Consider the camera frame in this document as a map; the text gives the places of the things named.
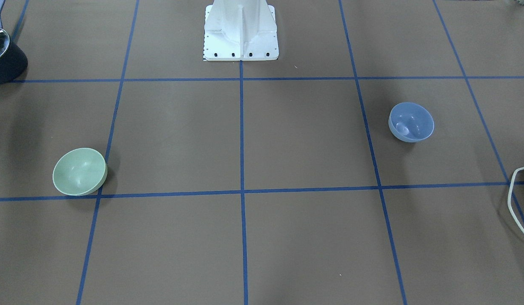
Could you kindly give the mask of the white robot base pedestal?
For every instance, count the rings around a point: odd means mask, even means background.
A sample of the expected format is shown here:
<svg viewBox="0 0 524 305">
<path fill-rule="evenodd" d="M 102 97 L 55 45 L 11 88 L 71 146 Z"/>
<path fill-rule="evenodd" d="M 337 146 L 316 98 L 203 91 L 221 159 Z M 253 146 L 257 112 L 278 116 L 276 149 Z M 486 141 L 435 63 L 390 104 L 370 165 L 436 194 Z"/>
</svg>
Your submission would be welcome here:
<svg viewBox="0 0 524 305">
<path fill-rule="evenodd" d="M 204 21 L 206 61 L 279 58 L 276 11 L 265 0 L 215 0 L 206 6 Z"/>
</svg>

